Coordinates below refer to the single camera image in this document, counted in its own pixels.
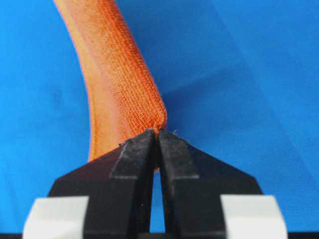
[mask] woven fabric texture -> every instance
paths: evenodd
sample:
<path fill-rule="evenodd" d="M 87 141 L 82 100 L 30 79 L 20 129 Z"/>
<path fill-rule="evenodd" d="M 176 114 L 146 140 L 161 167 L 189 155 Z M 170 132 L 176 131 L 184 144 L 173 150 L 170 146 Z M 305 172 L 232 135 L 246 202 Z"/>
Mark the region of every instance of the woven fabric texture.
<path fill-rule="evenodd" d="M 89 98 L 89 160 L 166 125 L 166 109 L 113 0 L 55 0 L 75 45 Z"/>

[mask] orange webbing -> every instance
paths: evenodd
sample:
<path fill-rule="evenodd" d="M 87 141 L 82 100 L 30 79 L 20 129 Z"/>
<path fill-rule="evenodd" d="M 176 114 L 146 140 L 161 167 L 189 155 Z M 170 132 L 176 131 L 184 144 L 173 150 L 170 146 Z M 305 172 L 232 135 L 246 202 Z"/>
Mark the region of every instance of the orange webbing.
<path fill-rule="evenodd" d="M 165 127 L 157 87 L 113 0 L 55 0 L 88 91 L 89 160 L 144 132 Z"/>

